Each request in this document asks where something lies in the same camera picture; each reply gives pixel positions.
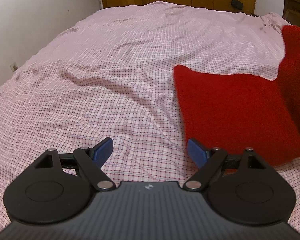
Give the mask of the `dark wooden headboard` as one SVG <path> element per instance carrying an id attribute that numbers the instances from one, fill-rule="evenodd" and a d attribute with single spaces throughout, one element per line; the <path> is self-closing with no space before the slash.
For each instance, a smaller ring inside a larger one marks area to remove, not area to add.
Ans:
<path id="1" fill-rule="evenodd" d="M 300 0 L 284 0 L 282 17 L 291 25 L 300 27 Z"/>

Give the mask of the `red knit cardigan black pockets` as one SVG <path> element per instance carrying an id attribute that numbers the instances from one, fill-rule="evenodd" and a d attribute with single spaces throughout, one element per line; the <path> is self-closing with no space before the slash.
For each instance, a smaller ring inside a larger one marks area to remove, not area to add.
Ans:
<path id="1" fill-rule="evenodd" d="M 230 154 L 252 147 L 277 166 L 300 157 L 300 27 L 282 28 L 285 57 L 273 81 L 174 68 L 186 139 Z"/>

